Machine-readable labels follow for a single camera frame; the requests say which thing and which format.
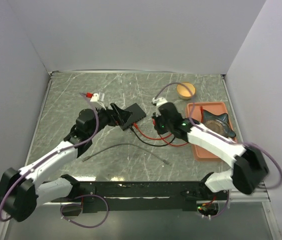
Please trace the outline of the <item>black network switch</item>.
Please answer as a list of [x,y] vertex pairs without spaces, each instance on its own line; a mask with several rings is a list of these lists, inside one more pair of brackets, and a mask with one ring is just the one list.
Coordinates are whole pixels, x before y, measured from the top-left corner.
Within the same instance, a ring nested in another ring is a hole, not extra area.
[[132,104],[131,106],[127,107],[124,110],[126,110],[128,112],[132,112],[131,118],[132,118],[132,121],[133,121],[133,125],[134,125],[134,123],[139,122],[140,120],[144,119],[147,116],[147,114],[144,112],[144,110],[137,103]]

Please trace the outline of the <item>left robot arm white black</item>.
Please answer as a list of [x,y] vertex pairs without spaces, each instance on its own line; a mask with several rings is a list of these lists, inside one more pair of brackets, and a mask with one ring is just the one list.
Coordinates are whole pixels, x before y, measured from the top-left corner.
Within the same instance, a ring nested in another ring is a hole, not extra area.
[[46,183],[56,170],[85,153],[92,138],[106,126],[125,130],[137,120],[139,106],[126,109],[111,103],[111,108],[87,108],[79,112],[69,134],[58,146],[37,161],[19,170],[7,169],[0,180],[0,221],[2,212],[22,222],[44,203],[58,198],[75,201],[80,195],[78,181],[69,175]]

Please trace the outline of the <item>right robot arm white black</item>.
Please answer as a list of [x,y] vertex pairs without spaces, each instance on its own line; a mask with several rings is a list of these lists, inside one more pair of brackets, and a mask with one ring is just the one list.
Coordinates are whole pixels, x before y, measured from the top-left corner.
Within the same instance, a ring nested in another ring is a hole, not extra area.
[[159,134],[170,132],[178,139],[207,150],[230,167],[227,171],[209,173],[202,179],[199,193],[204,199],[232,189],[250,195],[268,175],[268,166],[257,147],[236,143],[193,118],[182,117],[176,106],[164,97],[153,98],[151,103],[156,107],[152,117]]

